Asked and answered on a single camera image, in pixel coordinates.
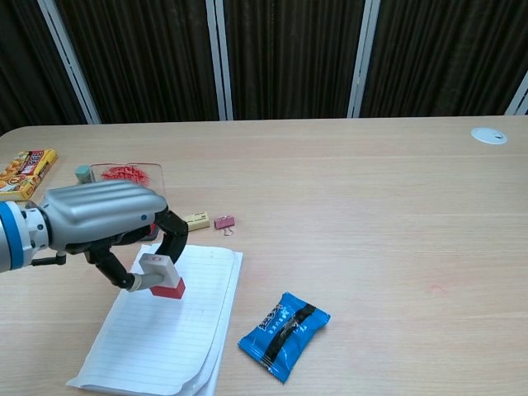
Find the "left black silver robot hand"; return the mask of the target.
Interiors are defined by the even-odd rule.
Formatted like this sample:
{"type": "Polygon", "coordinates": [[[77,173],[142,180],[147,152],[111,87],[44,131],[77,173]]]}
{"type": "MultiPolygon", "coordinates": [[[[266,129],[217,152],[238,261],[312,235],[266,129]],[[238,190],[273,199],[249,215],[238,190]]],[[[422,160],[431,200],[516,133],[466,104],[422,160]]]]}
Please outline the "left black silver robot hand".
{"type": "Polygon", "coordinates": [[[60,187],[45,193],[40,212],[49,248],[84,254],[112,285],[129,292],[156,286],[177,288],[175,264],[186,246],[188,225],[155,191],[125,180],[60,187]],[[111,248],[138,242],[153,224],[164,232],[155,254],[165,268],[150,274],[130,273],[111,248]]]}

